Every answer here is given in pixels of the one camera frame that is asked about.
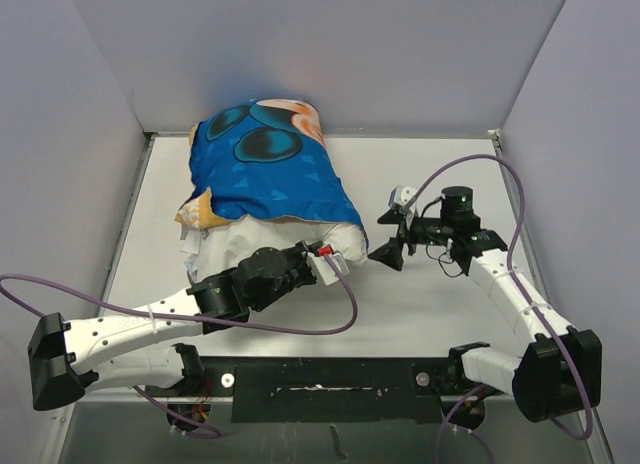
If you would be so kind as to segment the white pillow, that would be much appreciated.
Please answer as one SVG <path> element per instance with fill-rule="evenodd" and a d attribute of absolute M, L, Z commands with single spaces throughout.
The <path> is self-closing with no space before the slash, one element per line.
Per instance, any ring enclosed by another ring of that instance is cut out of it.
<path fill-rule="evenodd" d="M 204 230 L 184 228 L 181 252 L 193 283 L 236 266 L 263 247 L 287 249 L 298 242 L 321 242 L 356 267 L 367 260 L 364 230 L 350 223 L 307 222 L 294 218 L 258 220 L 245 216 L 227 225 Z"/>

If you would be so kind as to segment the blue yellow Mickey pillowcase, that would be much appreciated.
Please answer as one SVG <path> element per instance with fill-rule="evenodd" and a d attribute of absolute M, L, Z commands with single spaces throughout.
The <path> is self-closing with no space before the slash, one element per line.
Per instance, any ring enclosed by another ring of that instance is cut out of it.
<path fill-rule="evenodd" d="M 326 149 L 309 103 L 251 100 L 192 127 L 192 193 L 175 219 L 187 229 L 227 226 L 245 217 L 326 226 L 322 241 L 353 262 L 368 238 Z"/>

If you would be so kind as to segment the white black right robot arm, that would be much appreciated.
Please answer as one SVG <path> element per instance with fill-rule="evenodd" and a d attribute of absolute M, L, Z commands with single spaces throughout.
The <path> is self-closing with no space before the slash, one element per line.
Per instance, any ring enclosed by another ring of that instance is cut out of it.
<path fill-rule="evenodd" d="M 462 275 L 488 295 L 519 343 L 508 352 L 483 342 L 451 348 L 448 388 L 466 393 L 478 384 L 492 387 L 513 396 L 531 422 L 599 405 L 600 339 L 591 330 L 577 330 L 509 263 L 507 244 L 475 214 L 472 189 L 443 189 L 435 201 L 437 217 L 419 215 L 410 202 L 415 194 L 406 186 L 391 192 L 389 209 L 378 221 L 397 231 L 370 259 L 399 271 L 405 254 L 415 254 L 420 246 L 442 247 Z"/>

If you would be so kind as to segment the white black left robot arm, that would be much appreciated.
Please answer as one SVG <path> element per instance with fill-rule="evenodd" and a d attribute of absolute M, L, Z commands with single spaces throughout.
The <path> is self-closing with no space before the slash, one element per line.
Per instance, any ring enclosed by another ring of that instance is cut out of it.
<path fill-rule="evenodd" d="M 109 371 L 120 366 L 125 354 L 247 323 L 251 312 L 320 281 L 324 258 L 333 253 L 320 242 L 283 250 L 263 247 L 235 267 L 123 315 L 41 317 L 27 347 L 34 409 L 61 408 L 93 385 L 106 386 Z"/>

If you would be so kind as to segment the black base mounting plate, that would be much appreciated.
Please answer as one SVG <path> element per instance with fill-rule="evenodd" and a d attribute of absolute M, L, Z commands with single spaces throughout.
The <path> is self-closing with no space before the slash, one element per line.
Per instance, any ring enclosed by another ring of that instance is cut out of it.
<path fill-rule="evenodd" d="M 438 423 L 443 401 L 474 388 L 446 357 L 207 357 L 195 375 L 146 392 L 228 399 L 239 423 Z"/>

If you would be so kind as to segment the aluminium frame rail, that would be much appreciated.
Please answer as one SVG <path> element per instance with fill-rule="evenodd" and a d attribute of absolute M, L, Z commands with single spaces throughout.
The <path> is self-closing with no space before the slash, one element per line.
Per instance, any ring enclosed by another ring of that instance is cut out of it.
<path fill-rule="evenodd" d="M 605 463 L 443 359 L 201 358 L 142 394 L 88 392 L 57 463 Z"/>

